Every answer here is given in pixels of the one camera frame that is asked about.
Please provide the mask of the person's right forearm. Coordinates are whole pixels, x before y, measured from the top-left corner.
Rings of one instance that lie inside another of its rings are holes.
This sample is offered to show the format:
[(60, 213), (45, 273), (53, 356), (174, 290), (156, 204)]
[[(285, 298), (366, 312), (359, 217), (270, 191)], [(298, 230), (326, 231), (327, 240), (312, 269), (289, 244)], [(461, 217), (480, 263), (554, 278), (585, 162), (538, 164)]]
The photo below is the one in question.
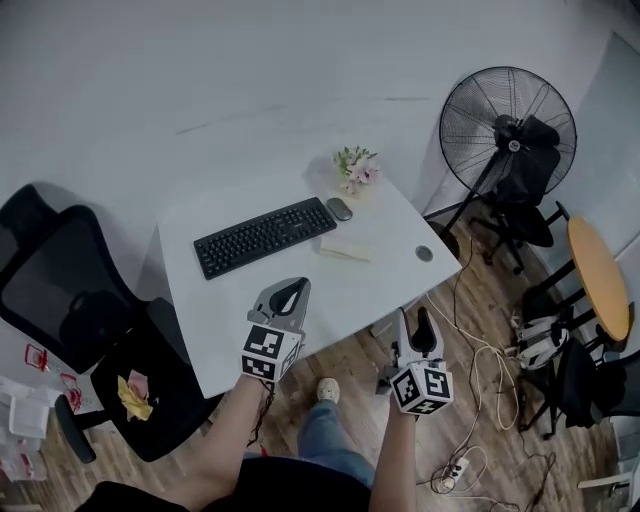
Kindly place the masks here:
[(416, 420), (391, 399), (369, 512), (417, 512)]

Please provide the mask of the white power strip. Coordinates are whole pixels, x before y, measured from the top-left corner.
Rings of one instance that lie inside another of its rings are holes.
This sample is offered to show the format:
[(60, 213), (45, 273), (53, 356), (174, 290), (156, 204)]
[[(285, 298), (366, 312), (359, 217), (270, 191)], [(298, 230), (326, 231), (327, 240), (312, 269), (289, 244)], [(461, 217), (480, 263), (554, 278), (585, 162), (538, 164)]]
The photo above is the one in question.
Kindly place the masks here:
[(452, 491), (469, 466), (470, 461), (462, 456), (448, 464), (439, 479), (439, 487), (443, 492)]

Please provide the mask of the small beige notepad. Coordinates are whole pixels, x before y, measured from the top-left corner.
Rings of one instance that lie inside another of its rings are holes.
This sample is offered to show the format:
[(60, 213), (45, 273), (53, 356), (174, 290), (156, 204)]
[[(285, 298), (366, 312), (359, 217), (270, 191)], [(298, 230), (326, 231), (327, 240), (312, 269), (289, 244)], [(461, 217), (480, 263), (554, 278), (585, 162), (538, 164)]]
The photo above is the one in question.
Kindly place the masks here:
[(341, 259), (370, 262), (370, 252), (366, 246), (340, 238), (322, 236), (320, 253)]

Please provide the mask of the black fabric chair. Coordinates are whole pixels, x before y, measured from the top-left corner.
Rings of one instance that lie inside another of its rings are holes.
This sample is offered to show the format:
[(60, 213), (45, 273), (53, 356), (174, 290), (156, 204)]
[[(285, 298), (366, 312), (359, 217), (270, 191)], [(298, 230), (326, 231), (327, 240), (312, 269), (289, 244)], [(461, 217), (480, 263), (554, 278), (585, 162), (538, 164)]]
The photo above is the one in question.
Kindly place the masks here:
[(568, 428), (590, 428), (604, 418), (640, 417), (640, 349), (621, 359), (598, 363), (585, 345), (571, 339), (557, 365), (525, 370), (519, 380), (540, 391), (544, 401), (518, 430), (531, 429), (548, 412), (551, 427), (544, 440), (556, 434), (560, 416), (566, 417)]

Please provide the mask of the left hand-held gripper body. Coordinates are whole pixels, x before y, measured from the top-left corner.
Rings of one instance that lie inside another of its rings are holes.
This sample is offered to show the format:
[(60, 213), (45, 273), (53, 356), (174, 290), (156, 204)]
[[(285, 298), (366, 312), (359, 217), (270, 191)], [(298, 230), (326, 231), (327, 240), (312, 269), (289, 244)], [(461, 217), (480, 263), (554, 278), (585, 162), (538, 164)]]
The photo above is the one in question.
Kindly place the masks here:
[(251, 328), (241, 352), (242, 373), (277, 383), (297, 360), (305, 339), (305, 313), (269, 316), (251, 310)]

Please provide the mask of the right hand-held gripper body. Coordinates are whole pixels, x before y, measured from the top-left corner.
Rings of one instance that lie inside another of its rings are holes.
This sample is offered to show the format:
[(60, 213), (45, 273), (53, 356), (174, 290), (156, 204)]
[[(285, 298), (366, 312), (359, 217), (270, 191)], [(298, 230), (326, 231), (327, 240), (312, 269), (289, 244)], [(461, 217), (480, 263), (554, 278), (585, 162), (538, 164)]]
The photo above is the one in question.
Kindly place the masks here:
[(386, 366), (379, 375), (376, 393), (391, 394), (401, 413), (426, 416), (453, 402), (453, 376), (443, 361)]

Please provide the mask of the black mesh office chair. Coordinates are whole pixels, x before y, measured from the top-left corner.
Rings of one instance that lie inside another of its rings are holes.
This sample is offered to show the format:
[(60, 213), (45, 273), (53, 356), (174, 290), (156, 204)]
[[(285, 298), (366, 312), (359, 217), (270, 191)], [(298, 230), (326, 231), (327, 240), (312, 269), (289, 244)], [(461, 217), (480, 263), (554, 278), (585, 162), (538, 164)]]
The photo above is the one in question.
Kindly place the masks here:
[[(0, 227), (16, 249), (0, 268), (0, 318), (79, 374), (87, 373), (101, 404), (75, 413), (55, 401), (67, 442), (83, 463), (96, 454), (85, 432), (112, 422), (146, 462), (176, 449), (208, 423), (220, 402), (197, 382), (174, 306), (143, 301), (120, 276), (94, 212), (73, 205), (56, 212), (33, 185), (0, 207)], [(135, 370), (148, 379), (147, 421), (126, 420), (118, 377)]]

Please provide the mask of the crumpled pink paper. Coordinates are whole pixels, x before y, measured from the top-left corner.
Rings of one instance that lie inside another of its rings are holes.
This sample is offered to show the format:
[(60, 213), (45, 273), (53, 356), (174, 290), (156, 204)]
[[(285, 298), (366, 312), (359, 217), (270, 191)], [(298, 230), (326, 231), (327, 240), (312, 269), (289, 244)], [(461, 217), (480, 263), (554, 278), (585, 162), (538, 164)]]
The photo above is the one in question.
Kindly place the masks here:
[(132, 370), (129, 374), (127, 384), (137, 398), (141, 400), (148, 399), (148, 379), (145, 375)]

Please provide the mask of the white metal frame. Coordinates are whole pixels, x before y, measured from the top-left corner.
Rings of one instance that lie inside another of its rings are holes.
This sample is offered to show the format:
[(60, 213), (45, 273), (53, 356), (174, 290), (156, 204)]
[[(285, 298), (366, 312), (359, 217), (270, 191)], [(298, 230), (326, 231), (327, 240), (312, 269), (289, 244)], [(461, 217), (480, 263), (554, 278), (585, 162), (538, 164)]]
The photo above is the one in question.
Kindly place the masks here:
[(640, 500), (640, 473), (629, 471), (609, 477), (580, 481), (577, 484), (577, 488), (580, 490), (597, 487), (627, 488), (629, 491), (629, 503), (633, 506)]

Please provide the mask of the grey computer mouse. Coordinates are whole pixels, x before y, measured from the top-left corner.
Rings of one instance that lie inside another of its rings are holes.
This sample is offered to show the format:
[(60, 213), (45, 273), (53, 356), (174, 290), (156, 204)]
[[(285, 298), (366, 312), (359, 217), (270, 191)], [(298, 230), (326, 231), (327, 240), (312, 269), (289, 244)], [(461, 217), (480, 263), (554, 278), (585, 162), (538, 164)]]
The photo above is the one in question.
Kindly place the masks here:
[(353, 217), (352, 210), (342, 199), (338, 197), (328, 199), (326, 202), (326, 207), (332, 213), (332, 215), (341, 222), (346, 222)]

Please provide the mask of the white and black headset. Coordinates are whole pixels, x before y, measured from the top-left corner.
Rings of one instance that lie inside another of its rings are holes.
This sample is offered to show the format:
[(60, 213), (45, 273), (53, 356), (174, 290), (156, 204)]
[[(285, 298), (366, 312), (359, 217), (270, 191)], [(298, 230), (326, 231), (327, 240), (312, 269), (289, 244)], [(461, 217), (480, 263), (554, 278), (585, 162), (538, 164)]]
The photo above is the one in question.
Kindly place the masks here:
[(569, 338), (566, 324), (559, 315), (547, 316), (515, 330), (515, 358), (523, 370), (538, 370), (561, 352)]

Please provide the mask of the red and white plastic bag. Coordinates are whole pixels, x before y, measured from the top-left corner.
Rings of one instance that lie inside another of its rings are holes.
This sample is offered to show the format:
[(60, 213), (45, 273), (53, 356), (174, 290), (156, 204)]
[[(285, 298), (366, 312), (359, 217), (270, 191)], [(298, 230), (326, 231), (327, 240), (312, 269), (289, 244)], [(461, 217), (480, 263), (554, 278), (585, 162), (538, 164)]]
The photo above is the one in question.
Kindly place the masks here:
[(48, 351), (28, 343), (25, 348), (24, 362), (40, 372), (47, 370)]

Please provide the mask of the black standing fan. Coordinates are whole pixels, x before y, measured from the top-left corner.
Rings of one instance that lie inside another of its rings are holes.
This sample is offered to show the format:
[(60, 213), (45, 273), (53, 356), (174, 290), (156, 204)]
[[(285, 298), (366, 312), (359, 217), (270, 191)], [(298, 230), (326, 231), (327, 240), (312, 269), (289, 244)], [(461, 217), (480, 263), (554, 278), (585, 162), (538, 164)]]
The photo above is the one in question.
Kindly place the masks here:
[(539, 75), (489, 67), (462, 79), (442, 108), (438, 141), (444, 161), (475, 199), (538, 205), (568, 174), (576, 152), (573, 114)]

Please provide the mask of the round wooden table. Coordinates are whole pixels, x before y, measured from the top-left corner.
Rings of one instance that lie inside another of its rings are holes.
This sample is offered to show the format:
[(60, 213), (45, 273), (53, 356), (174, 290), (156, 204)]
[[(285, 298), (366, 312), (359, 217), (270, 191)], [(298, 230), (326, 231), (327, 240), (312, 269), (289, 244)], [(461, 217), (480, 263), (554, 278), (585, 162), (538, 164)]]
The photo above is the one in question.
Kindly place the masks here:
[[(586, 298), (590, 309), (568, 323), (570, 331), (595, 320), (608, 337), (607, 343), (618, 352), (624, 350), (632, 329), (632, 308), (623, 274), (604, 239), (581, 216), (571, 216), (562, 205), (547, 220), (552, 224), (558, 218), (567, 221), (567, 239), (570, 260), (551, 276), (529, 288), (522, 297), (522, 320), (527, 322), (546, 316), (556, 316)], [(581, 288), (555, 304), (547, 292), (568, 274), (576, 272)]]

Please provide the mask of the clear plastic container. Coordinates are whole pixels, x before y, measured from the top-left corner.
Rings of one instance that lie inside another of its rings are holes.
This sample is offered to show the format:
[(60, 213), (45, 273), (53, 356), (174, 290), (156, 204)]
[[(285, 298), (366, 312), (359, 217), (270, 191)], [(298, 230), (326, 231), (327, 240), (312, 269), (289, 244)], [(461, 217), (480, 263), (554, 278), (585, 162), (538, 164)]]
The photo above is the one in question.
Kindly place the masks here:
[(49, 404), (37, 398), (12, 397), (9, 411), (9, 430), (21, 437), (45, 439)]

